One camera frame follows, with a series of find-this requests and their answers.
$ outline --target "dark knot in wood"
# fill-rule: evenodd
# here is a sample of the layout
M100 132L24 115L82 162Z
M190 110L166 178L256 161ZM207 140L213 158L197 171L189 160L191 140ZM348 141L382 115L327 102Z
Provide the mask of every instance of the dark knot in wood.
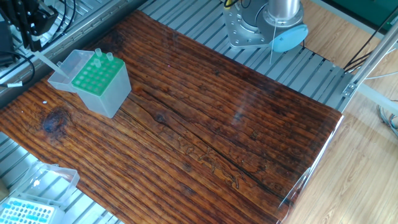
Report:
M48 133L54 133L64 127L69 120L68 112L63 108L56 108L51 111L43 120L43 129Z

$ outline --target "white plastic box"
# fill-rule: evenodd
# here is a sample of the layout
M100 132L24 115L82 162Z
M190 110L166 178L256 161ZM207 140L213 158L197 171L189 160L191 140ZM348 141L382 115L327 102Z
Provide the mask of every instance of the white plastic box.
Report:
M78 93L89 110L109 118L131 91L126 64L100 49L95 53L74 50L60 68L68 78L55 72L49 79L54 88Z
M16 192L23 199L62 206L69 202L79 179L74 169L35 162L22 178Z
M0 223L61 224L65 212L56 206L11 197L2 204Z

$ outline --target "wood grain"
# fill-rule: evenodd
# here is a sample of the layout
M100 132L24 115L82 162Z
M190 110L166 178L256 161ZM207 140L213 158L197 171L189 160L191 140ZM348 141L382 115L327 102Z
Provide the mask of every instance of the wood grain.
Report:
M79 189L126 223L276 223L341 119L141 12L97 47L132 83L113 119L42 81L0 112L0 130L77 169Z

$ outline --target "wooden floor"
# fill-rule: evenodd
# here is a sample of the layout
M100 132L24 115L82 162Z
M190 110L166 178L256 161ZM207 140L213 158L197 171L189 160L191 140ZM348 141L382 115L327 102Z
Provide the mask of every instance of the wooden floor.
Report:
M307 47L344 66L369 34L302 0L310 28ZM365 52L373 49L373 40ZM398 50L389 54L371 76L398 71ZM398 99L398 76L366 84ZM343 113L334 140L286 223L398 223L398 139L381 123L376 104L359 93Z

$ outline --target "grid of holes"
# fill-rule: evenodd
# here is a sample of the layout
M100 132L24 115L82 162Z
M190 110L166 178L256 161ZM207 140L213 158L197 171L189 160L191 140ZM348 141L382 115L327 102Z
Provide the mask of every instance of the grid of holes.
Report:
M48 223L51 218L52 208L40 208L34 206L33 208L27 208L27 204L22 203L20 207L13 205L14 202L10 202L11 208L5 209L1 218L4 219L5 224L41 224L43 222L33 221L26 218L27 215L33 215L37 218L45 218ZM17 217L19 220L11 220L12 217Z
M114 58L114 60L110 62L103 55L100 57L101 67L97 68L94 64L94 59L96 58L99 57L96 55L92 56L89 62L73 80L73 85L90 93L101 95L120 70L123 65L123 61L118 58Z

